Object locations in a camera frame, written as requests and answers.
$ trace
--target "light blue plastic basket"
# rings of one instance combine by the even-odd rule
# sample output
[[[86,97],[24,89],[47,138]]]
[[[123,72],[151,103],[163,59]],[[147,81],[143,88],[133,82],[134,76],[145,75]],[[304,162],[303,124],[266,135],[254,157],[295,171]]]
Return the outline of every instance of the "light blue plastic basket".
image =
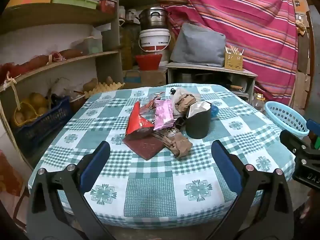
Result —
[[[300,139],[307,136],[309,129],[307,121],[292,108],[274,101],[265,105],[266,116],[273,121],[281,130],[288,130]]]

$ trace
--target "blue gripper pad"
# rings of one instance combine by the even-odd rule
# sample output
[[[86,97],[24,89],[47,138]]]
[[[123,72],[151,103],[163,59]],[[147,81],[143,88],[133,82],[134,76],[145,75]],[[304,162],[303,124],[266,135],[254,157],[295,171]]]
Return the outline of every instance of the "blue gripper pad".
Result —
[[[320,124],[309,119],[306,124],[307,128],[312,131],[315,135],[320,136]]]
[[[229,189],[232,192],[237,193],[237,195],[240,195],[242,192],[242,184],[239,171],[244,166],[241,160],[239,160],[237,156],[229,154],[219,140],[212,143],[211,154]]]
[[[84,194],[92,189],[104,165],[110,157],[110,145],[106,141],[102,141],[92,153],[94,157],[83,170],[80,181],[79,191]]]

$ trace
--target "red packet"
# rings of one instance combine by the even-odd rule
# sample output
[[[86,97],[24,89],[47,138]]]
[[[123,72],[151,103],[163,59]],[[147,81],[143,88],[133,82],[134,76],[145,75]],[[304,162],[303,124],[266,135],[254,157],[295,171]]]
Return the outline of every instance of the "red packet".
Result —
[[[139,114],[140,102],[134,104],[132,112],[129,116],[125,136],[129,140],[141,139],[152,133],[153,124]]]

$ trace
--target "gray fabric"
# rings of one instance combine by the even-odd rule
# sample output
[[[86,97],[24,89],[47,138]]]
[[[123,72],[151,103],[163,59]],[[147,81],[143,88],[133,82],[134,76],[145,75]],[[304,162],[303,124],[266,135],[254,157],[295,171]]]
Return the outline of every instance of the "gray fabric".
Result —
[[[223,67],[225,45],[224,34],[184,23],[170,59],[179,63]]]

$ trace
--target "striped fabric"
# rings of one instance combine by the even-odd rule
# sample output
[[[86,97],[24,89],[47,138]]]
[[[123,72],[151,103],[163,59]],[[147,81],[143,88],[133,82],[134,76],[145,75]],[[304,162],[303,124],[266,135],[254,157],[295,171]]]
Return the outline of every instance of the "striped fabric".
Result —
[[[298,59],[292,0],[188,0],[166,9],[176,34],[184,22],[225,34],[227,45],[244,49],[244,68],[259,75],[256,89],[288,104]]]

